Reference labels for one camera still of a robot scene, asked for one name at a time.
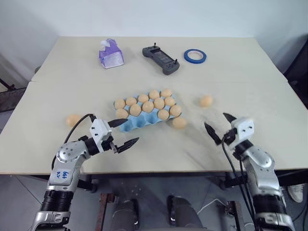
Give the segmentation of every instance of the egg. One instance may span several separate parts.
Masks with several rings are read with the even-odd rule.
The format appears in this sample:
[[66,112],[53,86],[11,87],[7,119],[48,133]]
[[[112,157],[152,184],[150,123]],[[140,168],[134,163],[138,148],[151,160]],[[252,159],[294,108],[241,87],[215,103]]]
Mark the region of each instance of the egg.
[[128,112],[125,109],[120,108],[117,109],[115,115],[118,119],[126,119],[128,117]]
[[165,105],[172,107],[175,104],[175,100],[172,97],[165,98]]
[[130,107],[129,112],[132,116],[139,116],[141,112],[141,107],[138,104],[133,104]]
[[138,97],[138,101],[141,103],[145,103],[149,100],[149,96],[146,94],[140,94]]
[[137,103],[137,100],[134,97],[128,97],[126,99],[126,105],[128,106],[132,106],[135,103]]
[[160,93],[162,97],[169,97],[172,95],[172,91],[170,89],[163,89]]
[[124,108],[125,107],[125,101],[123,99],[117,99],[115,101],[115,109]]
[[157,90],[152,90],[149,93],[150,99],[157,99],[159,97],[159,92]]
[[142,105],[142,110],[147,113],[150,113],[153,110],[153,108],[154,108],[154,104],[151,101],[145,102]]
[[212,105],[212,103],[213,103],[212,96],[207,95],[200,100],[200,107],[209,107]]
[[66,118],[66,124],[71,128],[81,119],[80,115],[72,114]]
[[165,101],[162,98],[157,98],[154,100],[154,107],[157,109],[163,109],[165,106]]
[[170,111],[170,115],[173,115],[174,117],[178,117],[181,114],[182,109],[180,106],[174,105],[170,108],[169,111]]
[[166,120],[169,118],[169,112],[165,109],[163,110],[159,110],[159,112],[157,113],[158,118],[162,119],[162,120]]
[[177,129],[185,128],[186,124],[187,124],[186,120],[182,117],[176,117],[172,120],[173,127]]

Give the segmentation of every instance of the white table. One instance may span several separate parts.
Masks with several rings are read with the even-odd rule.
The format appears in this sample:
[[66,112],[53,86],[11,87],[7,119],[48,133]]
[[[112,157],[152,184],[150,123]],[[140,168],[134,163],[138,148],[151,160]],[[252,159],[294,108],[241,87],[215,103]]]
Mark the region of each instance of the white table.
[[[277,169],[308,167],[307,110],[254,39],[116,38],[126,64],[108,70],[97,60],[101,40],[58,40],[0,134],[0,173],[50,173],[51,160],[70,130],[65,124],[69,114],[94,113],[112,120],[114,99],[155,88],[173,89],[188,121],[186,129],[175,130],[170,121],[129,133],[116,128],[116,144],[140,140],[121,154],[107,151],[92,157],[84,163],[84,173],[230,170],[221,147],[215,146],[203,126],[206,121],[222,136],[230,128],[222,112],[254,119],[256,133],[251,141],[274,157]],[[142,47],[154,41],[178,58],[181,66],[176,73],[164,76],[142,56]],[[192,47],[207,53],[204,64],[183,59],[183,52]],[[209,109],[196,104],[204,94],[214,98]],[[89,127],[90,122],[84,122],[72,140],[89,134]]]

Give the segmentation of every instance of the blue egg carton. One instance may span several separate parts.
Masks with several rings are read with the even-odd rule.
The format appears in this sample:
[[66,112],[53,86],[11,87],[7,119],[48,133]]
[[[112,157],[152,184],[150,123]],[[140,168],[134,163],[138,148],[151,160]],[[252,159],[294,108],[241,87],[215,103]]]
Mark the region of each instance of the blue egg carton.
[[[139,104],[139,106],[142,109],[143,103],[137,101],[137,104]],[[129,114],[130,106],[126,105],[124,107],[124,109],[127,110],[128,114]],[[165,109],[166,111],[169,112],[170,106],[165,105],[165,107],[163,109]],[[143,128],[144,126],[147,126],[147,125],[153,125],[153,124],[156,124],[158,122],[167,121],[169,119],[174,118],[174,116],[169,115],[168,119],[162,120],[162,119],[158,118],[158,116],[157,116],[158,111],[159,111],[159,109],[154,108],[150,113],[147,113],[147,112],[144,112],[143,110],[141,110],[141,113],[139,114],[139,116],[129,115],[127,117],[128,121],[125,122],[124,124],[120,125],[120,130],[123,131],[123,132],[129,132],[129,131],[132,131],[136,128]]]

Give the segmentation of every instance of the blue tape roll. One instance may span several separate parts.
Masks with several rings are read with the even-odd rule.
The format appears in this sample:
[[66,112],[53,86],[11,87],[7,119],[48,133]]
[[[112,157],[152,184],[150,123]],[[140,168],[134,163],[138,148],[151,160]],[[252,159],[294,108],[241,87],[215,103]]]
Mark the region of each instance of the blue tape roll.
[[[190,52],[198,53],[198,54],[202,55],[203,57],[201,59],[192,59],[192,58],[188,57],[188,54]],[[203,51],[198,50],[198,49],[189,49],[189,50],[185,51],[184,59],[186,61],[192,63],[192,64],[201,64],[206,60],[206,54]]]

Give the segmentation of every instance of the purple tissue box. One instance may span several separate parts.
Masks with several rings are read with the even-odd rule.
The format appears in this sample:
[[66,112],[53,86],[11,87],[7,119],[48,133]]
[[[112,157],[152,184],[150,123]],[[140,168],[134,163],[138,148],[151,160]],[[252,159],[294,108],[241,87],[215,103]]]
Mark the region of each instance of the purple tissue box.
[[101,45],[102,48],[99,51],[99,58],[105,69],[124,64],[123,53],[118,48],[115,40],[108,38],[107,40],[101,41]]

